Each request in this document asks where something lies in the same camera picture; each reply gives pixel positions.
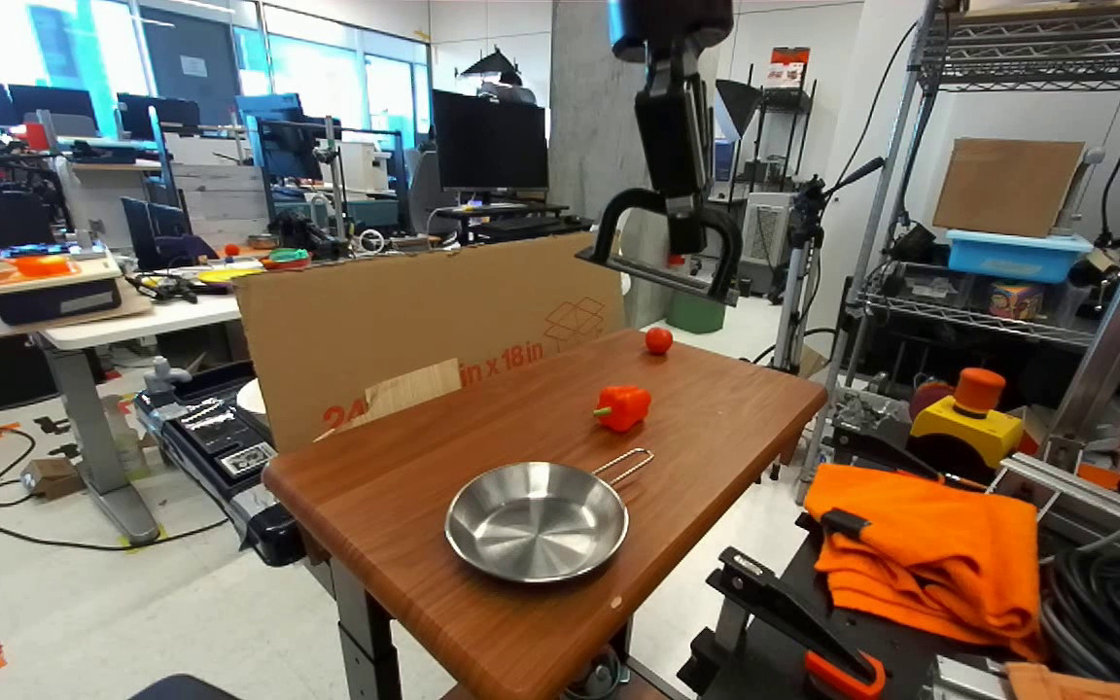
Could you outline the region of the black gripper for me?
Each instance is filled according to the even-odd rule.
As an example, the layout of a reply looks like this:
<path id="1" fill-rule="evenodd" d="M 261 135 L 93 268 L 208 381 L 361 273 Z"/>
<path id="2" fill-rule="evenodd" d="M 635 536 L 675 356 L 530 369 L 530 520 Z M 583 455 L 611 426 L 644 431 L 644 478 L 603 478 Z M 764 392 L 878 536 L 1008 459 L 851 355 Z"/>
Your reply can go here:
<path id="1" fill-rule="evenodd" d="M 644 153 L 654 189 L 667 198 L 671 249 L 701 252 L 705 229 L 705 135 L 701 101 L 690 77 L 708 45 L 732 33 L 732 0 L 609 0 L 609 44 L 618 63 L 654 70 L 635 96 Z"/>

